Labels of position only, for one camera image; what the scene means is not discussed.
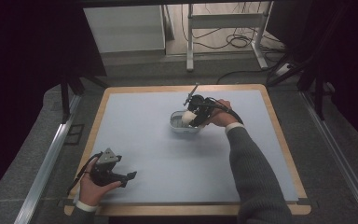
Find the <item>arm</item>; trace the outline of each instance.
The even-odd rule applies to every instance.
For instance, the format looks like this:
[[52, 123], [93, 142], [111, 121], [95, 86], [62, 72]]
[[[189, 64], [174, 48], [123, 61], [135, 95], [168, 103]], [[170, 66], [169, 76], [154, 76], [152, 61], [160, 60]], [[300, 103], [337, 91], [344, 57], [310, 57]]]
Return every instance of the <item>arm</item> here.
[[100, 187], [95, 185], [90, 178], [91, 168], [94, 166], [97, 159], [94, 159], [86, 168], [80, 180], [79, 200], [76, 203], [74, 212], [70, 216], [70, 223], [74, 224], [89, 224], [94, 223], [95, 212], [101, 198], [109, 190], [118, 188], [121, 182], [117, 181], [106, 186]]
[[[231, 108], [228, 101], [219, 102]], [[215, 110], [207, 123], [226, 127], [229, 162], [241, 198], [238, 223], [292, 223], [278, 180], [244, 126], [222, 110]]]

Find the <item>black curtain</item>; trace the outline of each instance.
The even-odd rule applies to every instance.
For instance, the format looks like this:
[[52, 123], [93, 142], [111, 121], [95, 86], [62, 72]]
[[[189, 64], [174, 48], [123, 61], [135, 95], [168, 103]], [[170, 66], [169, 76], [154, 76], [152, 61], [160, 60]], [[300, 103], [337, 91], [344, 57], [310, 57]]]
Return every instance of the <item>black curtain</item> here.
[[358, 1], [351, 1], [322, 65], [326, 81], [336, 89], [334, 104], [358, 131]]
[[74, 71], [105, 76], [83, 9], [0, 1], [0, 179], [43, 106]]

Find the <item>aluminum rail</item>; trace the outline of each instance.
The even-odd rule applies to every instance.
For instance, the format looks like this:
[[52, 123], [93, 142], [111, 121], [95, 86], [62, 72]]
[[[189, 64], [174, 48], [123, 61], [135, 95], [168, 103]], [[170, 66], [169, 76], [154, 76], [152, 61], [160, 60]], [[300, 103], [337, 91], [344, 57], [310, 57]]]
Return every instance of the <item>aluminum rail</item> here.
[[349, 188], [351, 189], [354, 198], [358, 202], [358, 177], [356, 173], [352, 170], [350, 164], [348, 163], [347, 159], [345, 158], [345, 155], [342, 153], [339, 145], [337, 144], [335, 138], [330, 133], [330, 130], [328, 129], [326, 123], [319, 118], [319, 116], [316, 114], [316, 112], [313, 109], [313, 102], [310, 99], [310, 96], [301, 91], [300, 96], [303, 98], [313, 120], [315, 121], [318, 130], [321, 132], [325, 143], [327, 144], [328, 148], [330, 149], [330, 152], [336, 161], [336, 164], [338, 166], [338, 169], [344, 176]]
[[46, 157], [40, 166], [36, 178], [34, 179], [34, 183], [31, 186], [24, 203], [22, 204], [22, 208], [19, 214], [17, 215], [17, 218], [14, 222], [15, 224], [25, 224], [30, 222], [32, 215], [34, 214], [34, 210], [36, 209], [36, 205], [39, 202], [40, 195], [42, 194], [43, 189], [48, 182], [48, 178], [54, 167], [55, 161], [60, 154], [65, 137], [68, 134], [69, 128], [71, 127], [80, 99], [81, 97], [77, 95], [75, 95], [72, 99], [70, 104], [71, 114], [69, 119], [65, 124], [61, 124], [58, 128], [58, 131], [48, 149], [48, 153], [46, 154]]

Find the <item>white cuff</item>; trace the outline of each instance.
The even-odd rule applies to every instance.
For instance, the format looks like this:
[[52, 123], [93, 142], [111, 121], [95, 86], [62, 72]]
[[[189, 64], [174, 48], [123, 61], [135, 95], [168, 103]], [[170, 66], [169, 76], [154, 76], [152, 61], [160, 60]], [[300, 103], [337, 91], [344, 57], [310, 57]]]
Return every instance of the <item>white cuff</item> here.
[[77, 201], [76, 207], [80, 208], [81, 210], [85, 212], [95, 212], [97, 211], [98, 206], [89, 206], [85, 203], [82, 203], [81, 201]]
[[245, 126], [243, 126], [243, 124], [241, 124], [241, 123], [239, 123], [239, 122], [230, 123], [230, 124], [228, 124], [228, 126], [226, 126], [226, 134], [227, 134], [228, 131], [230, 131], [231, 129], [237, 128], [237, 127], [245, 128]]

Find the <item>gray sleeve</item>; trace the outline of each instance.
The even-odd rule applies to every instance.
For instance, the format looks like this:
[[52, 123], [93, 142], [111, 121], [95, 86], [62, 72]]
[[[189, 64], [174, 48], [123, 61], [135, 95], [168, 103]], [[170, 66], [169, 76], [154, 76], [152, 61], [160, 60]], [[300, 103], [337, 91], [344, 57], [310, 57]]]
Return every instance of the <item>gray sleeve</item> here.
[[94, 223], [94, 216], [95, 212], [86, 212], [75, 206], [69, 220], [71, 224], [91, 224]]
[[238, 223], [293, 223], [273, 170], [247, 131], [233, 128], [227, 138], [231, 170], [241, 198]]

